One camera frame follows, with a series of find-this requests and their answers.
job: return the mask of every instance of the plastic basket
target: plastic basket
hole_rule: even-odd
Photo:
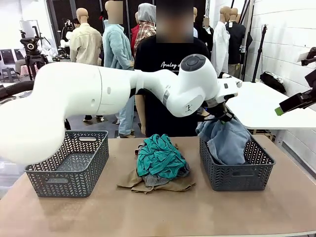
[[[85,198],[108,158],[107,131],[66,131],[60,149],[25,172],[39,197]]]
[[[199,141],[199,153],[213,190],[262,191],[265,189],[275,161],[251,137],[244,149],[244,158],[249,164],[216,164],[207,144]]]

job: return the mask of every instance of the green tip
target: green tip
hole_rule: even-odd
[[[275,109],[275,112],[276,112],[276,114],[277,114],[278,116],[281,116],[281,115],[284,114],[284,112],[283,112],[283,110],[281,109],[281,107],[276,108],[276,109]]]

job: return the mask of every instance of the chair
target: chair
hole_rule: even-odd
[[[5,79],[8,79],[10,82],[14,82],[12,76],[14,76],[14,77],[16,77],[17,79],[19,79],[18,75],[16,74],[16,72],[15,72],[15,70],[14,70],[13,68],[5,68],[5,69],[2,69],[2,79],[3,79],[3,81],[4,81]]]

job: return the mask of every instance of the beige jacket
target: beige jacket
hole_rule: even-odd
[[[82,23],[73,31],[70,39],[70,59],[72,62],[98,65],[102,36],[88,23]]]

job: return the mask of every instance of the brown cloth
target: brown cloth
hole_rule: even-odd
[[[192,175],[187,177],[177,177],[165,185],[146,187],[142,177],[139,177],[137,170],[134,169],[128,175],[122,177],[117,186],[123,188],[131,188],[132,192],[136,193],[150,193],[153,190],[162,189],[167,191],[182,192],[189,190],[195,182],[193,181]]]

